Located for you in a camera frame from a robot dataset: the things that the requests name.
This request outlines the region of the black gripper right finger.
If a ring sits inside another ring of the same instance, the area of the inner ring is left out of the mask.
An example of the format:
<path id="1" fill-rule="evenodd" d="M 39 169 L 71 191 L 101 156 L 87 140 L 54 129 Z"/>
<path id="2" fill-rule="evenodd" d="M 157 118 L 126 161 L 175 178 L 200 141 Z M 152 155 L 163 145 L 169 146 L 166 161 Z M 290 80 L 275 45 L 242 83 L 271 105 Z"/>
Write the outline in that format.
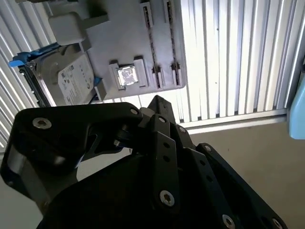
<path id="1" fill-rule="evenodd" d="M 175 123 L 170 102 L 163 101 L 163 111 L 178 148 L 183 229 L 287 228 L 210 144 L 193 144 L 188 132 Z"/>

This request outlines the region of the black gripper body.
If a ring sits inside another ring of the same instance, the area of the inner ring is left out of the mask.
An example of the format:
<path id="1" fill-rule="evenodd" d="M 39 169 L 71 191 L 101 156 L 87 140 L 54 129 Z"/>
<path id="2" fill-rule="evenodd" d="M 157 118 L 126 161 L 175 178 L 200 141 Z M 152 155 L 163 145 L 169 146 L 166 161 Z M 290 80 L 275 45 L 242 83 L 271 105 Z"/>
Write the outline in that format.
<path id="1" fill-rule="evenodd" d="M 213 229 L 208 202 L 179 172 L 181 208 L 152 199 L 148 156 L 126 156 L 62 191 L 42 219 L 45 229 Z"/>

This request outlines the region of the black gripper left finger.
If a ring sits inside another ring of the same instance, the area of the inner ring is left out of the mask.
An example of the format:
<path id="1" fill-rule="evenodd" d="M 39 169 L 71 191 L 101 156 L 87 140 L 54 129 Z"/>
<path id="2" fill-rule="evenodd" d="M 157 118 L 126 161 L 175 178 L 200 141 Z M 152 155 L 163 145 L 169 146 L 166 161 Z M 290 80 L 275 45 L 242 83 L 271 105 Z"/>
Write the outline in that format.
<path id="1" fill-rule="evenodd" d="M 149 203 L 176 214 L 174 126 L 171 103 L 158 95 L 140 109 L 127 102 L 26 109 L 15 118 L 0 173 L 46 214 L 55 197 L 77 183 L 81 162 L 128 148 L 144 159 Z"/>

